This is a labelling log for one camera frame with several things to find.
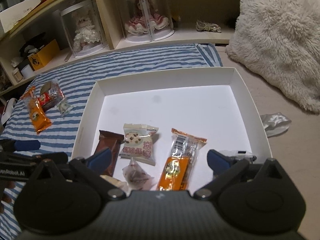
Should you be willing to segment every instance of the white furry cushion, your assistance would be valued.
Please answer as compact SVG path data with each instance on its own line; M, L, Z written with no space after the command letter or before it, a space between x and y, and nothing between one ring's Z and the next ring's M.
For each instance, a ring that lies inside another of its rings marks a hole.
M226 52L320 113L320 0L241 0Z

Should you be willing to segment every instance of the white box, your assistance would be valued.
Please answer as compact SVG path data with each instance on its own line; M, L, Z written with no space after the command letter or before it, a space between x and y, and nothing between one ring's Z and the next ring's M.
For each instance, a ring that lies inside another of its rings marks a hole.
M183 68L97 81L85 106L71 158L91 156L99 130L123 134L124 123L159 127L154 142L156 166L139 163L156 183L171 148L171 128L208 139L191 175L190 193L213 178L206 162L209 149L250 151L259 163L272 157L257 108L235 68ZM114 177L124 181L122 168L128 164L129 159L118 157Z
M33 10L41 0L25 0L0 12L0 37L11 30L17 21Z

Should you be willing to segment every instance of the white dress doll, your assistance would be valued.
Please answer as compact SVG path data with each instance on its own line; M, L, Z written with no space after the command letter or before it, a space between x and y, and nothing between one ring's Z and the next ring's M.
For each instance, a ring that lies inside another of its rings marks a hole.
M77 26L76 36L73 39L73 50L80 52L96 46L95 43L100 41L100 35L90 20L89 10L76 11L72 14L72 17L76 20Z

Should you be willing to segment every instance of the bed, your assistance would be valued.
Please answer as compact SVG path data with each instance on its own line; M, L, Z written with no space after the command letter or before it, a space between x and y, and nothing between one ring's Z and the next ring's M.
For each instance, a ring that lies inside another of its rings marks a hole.
M68 102L74 108L64 118L55 108L48 110L46 115L53 124L37 135L29 120L26 107L22 101L18 101L1 138L37 139L41 143L37 153L65 152L70 157L84 107L97 80L134 72L203 66L222 66L220 56L212 44L175 45L112 52L49 71L37 76L29 87L36 86L38 95L40 87L45 82L57 78ZM13 203L23 186L23 183L16 182L14 189L5 190L13 199ZM21 232L13 215L13 203L4 204L4 214L0 216L1 239L14 239Z

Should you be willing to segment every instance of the transparent cylinder box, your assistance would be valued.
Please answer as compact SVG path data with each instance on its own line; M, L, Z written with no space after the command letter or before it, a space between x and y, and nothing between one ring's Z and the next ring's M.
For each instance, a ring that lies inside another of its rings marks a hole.
M128 41L157 41L174 33L167 0L116 0Z
M93 54L107 45L94 0L85 0L72 5L60 15L65 35L75 57Z

